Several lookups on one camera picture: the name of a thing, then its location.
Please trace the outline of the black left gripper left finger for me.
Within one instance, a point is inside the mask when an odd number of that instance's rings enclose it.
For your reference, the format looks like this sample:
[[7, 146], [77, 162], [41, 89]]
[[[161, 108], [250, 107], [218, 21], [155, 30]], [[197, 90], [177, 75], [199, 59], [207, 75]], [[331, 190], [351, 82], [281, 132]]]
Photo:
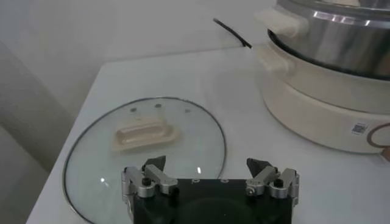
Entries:
[[157, 192], [163, 195], [178, 193], [178, 179], [164, 173], [165, 156], [147, 159], [140, 169], [125, 167], [121, 172], [122, 199], [130, 200], [134, 195], [151, 198]]

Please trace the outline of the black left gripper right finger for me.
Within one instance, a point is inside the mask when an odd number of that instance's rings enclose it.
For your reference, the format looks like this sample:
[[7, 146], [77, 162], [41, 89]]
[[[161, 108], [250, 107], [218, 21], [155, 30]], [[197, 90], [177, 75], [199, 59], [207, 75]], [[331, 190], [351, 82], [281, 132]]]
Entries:
[[257, 197], [268, 190], [269, 195], [276, 199], [292, 199], [292, 205], [299, 204], [299, 174], [296, 170], [286, 168], [280, 172], [268, 161], [253, 158], [246, 160], [246, 165], [252, 175], [245, 184], [246, 195]]

